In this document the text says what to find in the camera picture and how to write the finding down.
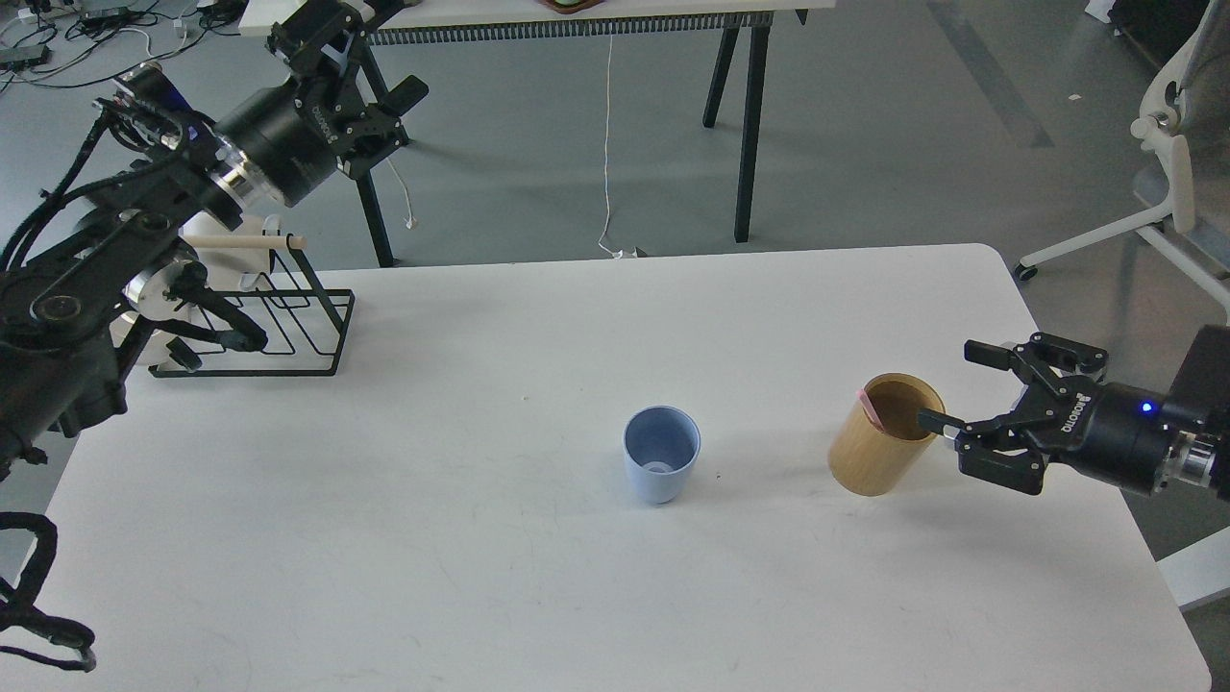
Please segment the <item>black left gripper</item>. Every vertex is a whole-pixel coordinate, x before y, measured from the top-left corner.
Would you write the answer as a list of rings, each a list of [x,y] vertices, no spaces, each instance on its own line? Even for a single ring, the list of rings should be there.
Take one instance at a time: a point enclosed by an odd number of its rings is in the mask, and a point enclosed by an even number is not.
[[[305,1],[271,26],[264,49],[284,61],[296,82],[321,87],[330,97],[341,93],[332,109],[332,149],[316,124],[303,119],[290,82],[260,88],[218,122],[215,132],[260,168],[283,206],[298,206],[323,184],[335,172],[335,157],[343,175],[359,179],[410,143],[403,116],[430,88],[410,75],[387,91],[369,43],[403,9],[403,1]],[[378,101],[364,100],[359,77]]]

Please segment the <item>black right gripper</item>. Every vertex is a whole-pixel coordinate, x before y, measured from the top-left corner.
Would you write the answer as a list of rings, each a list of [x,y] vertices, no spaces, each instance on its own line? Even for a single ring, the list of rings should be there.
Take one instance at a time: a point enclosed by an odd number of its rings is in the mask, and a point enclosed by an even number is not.
[[[962,474],[1036,497],[1047,463],[1141,497],[1168,483],[1181,439],[1196,422],[1168,415],[1164,395],[1124,383],[1101,383],[1109,354],[1057,334],[1033,333],[1023,343],[966,340],[966,360],[1014,372],[1028,386],[1023,438],[1002,422],[962,422],[922,408],[918,424],[947,438]]]

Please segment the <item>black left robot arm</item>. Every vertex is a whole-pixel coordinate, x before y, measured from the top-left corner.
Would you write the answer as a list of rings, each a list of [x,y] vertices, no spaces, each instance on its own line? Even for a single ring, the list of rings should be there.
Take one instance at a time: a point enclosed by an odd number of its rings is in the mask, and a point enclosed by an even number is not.
[[[378,262],[394,264],[371,170],[408,144],[403,116],[428,88],[416,76],[387,87],[369,41],[405,7],[303,2],[264,41],[288,77],[220,120],[189,107],[157,61],[114,76],[69,171],[2,250],[4,476],[44,463],[41,433],[74,438],[125,412],[125,379],[156,332],[264,349],[182,238],[193,216],[232,231],[260,197],[295,206],[342,172]]]

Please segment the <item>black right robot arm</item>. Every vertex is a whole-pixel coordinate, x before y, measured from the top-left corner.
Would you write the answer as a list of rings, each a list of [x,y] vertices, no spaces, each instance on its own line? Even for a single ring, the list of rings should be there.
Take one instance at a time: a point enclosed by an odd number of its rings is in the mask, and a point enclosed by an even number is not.
[[[1006,413],[962,422],[924,408],[924,430],[948,438],[966,476],[1034,497],[1049,465],[1151,497],[1172,482],[1228,500],[1229,329],[1196,333],[1168,393],[1102,380],[1103,349],[1036,333],[1016,345],[966,343],[966,360],[1023,385]]]

